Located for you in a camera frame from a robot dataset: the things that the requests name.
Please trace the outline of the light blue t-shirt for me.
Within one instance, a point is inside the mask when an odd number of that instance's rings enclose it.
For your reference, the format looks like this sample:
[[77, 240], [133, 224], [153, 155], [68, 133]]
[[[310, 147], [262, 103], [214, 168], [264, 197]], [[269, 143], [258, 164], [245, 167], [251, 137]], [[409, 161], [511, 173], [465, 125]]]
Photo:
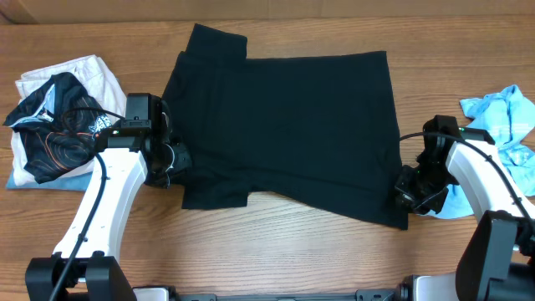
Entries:
[[[534, 151], [521, 144], [534, 129], [534, 103], [514, 84], [500, 93], [463, 99], [460, 105], [464, 115], [471, 119], [468, 126], [485, 130], [495, 144], [473, 138], [469, 142], [492, 157], [521, 197], [528, 215], [534, 217], [534, 205], [528, 200], [534, 196]], [[449, 192], [441, 212], [429, 212], [430, 216], [456, 219], [474, 215], [480, 219], [487, 210], [522, 215], [498, 171], [473, 149], [456, 142], [447, 156], [446, 169], [458, 183], [447, 187]]]

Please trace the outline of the black t-shirt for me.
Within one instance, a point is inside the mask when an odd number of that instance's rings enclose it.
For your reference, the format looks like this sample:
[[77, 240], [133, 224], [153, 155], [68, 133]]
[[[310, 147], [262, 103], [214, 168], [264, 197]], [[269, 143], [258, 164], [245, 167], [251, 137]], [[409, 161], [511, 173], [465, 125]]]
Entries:
[[395, 202], [400, 130], [387, 55], [250, 59], [247, 38], [197, 24], [162, 95], [191, 154], [185, 209], [271, 191], [406, 229]]

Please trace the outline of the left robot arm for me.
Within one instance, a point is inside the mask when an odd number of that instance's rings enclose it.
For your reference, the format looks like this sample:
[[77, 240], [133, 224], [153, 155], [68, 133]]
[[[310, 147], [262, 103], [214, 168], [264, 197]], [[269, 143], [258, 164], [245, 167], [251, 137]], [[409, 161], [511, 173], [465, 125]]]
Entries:
[[171, 111], [152, 94], [129, 94], [125, 117], [103, 130], [94, 170], [69, 230], [48, 258], [25, 273], [32, 300], [158, 300], [178, 298], [172, 286], [134, 288], [120, 267], [120, 247], [139, 189], [167, 188], [191, 168], [191, 156], [171, 140]]

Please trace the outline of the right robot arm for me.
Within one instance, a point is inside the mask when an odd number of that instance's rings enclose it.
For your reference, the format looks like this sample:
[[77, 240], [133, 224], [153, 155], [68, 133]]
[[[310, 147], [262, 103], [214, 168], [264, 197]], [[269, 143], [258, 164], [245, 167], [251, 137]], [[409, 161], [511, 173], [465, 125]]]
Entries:
[[437, 115], [419, 133], [424, 150], [416, 167], [403, 166], [396, 202], [417, 214], [440, 212], [448, 185], [461, 187], [477, 220], [456, 271], [409, 276], [393, 300], [532, 300], [534, 205], [499, 160], [485, 130], [460, 127]]

